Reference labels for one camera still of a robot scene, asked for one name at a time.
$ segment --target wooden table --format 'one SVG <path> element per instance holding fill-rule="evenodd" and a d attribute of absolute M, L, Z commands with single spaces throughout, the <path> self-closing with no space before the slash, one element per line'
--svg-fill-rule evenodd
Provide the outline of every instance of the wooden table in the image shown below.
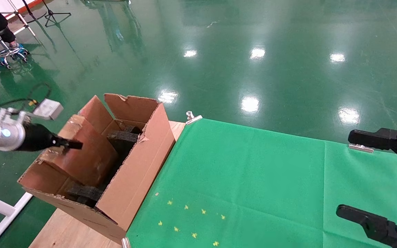
<path fill-rule="evenodd" d="M 184 123 L 170 121 L 175 140 Z M 29 248 L 122 248 L 60 209 L 56 209 Z"/>

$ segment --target tripod stand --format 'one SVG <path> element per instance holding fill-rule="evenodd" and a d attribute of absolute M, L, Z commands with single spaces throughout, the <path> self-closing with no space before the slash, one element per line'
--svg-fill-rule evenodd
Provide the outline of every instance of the tripod stand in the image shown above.
<path fill-rule="evenodd" d="M 42 0 L 42 2 L 44 3 L 44 6 L 47 8 L 47 14 L 46 14 L 46 16 L 45 16 L 45 18 L 47 19 L 47 22 L 45 22 L 45 26 L 46 26 L 46 27 L 48 27 L 47 25 L 49 24 L 49 22 L 53 22 L 53 23 L 54 23 L 53 25 L 56 25 L 56 24 L 59 24 L 59 23 L 63 22 L 65 19 L 67 19 L 68 17 L 71 16 L 71 13 L 70 13 L 70 12 L 55 13 L 55 12 L 53 12 L 53 11 L 47 6 L 47 4 L 45 3 L 44 0 Z M 55 19 L 55 17 L 54 17 L 55 14 L 67 14 L 67 16 L 66 16 L 64 19 L 62 19 L 60 22 L 58 22 L 58 21 Z"/>

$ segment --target metal clip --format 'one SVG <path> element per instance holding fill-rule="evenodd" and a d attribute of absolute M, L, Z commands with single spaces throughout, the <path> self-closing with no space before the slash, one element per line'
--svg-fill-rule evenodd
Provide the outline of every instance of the metal clip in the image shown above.
<path fill-rule="evenodd" d="M 122 248 L 131 248 L 130 241 L 127 237 L 122 239 Z"/>
<path fill-rule="evenodd" d="M 189 124 L 191 124 L 191 123 L 194 123 L 194 122 L 198 121 L 199 119 L 202 119 L 202 116 L 201 116 L 201 115 L 199 115 L 199 116 L 194 116 L 194 115 L 192 114 L 192 111 L 187 111 L 187 112 L 186 112 L 186 116 L 188 116 L 188 121 L 186 122 L 186 125 L 189 125 Z"/>
<path fill-rule="evenodd" d="M 355 145 L 355 144 L 349 144 L 348 147 L 350 149 L 354 149 L 354 150 L 358 150 L 358 151 L 365 151 L 368 153 L 373 153 L 373 149 L 372 148 L 368 148 L 367 146 L 363 146 L 363 145 Z"/>

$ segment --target stool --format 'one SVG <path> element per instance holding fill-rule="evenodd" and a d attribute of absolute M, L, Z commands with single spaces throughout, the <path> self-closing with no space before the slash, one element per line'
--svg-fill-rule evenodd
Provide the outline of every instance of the stool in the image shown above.
<path fill-rule="evenodd" d="M 0 35 L 4 33 L 5 29 L 0 31 Z M 27 55 L 30 53 L 27 51 L 27 49 L 23 47 L 8 47 L 5 42 L 2 40 L 0 36 L 0 45 L 3 47 L 3 49 L 0 51 L 0 65 L 1 66 L 6 66 L 7 69 L 11 69 L 11 66 L 7 62 L 7 57 L 11 57 L 13 59 L 16 59 L 17 57 L 21 58 L 24 62 L 27 62 Z"/>

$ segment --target green cloth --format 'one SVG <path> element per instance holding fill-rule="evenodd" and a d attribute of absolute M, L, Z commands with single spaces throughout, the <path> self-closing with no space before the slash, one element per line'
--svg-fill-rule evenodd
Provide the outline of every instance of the green cloth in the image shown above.
<path fill-rule="evenodd" d="M 339 204 L 397 223 L 397 155 L 203 119 L 183 130 L 127 237 L 133 248 L 387 247 L 337 217 Z"/>

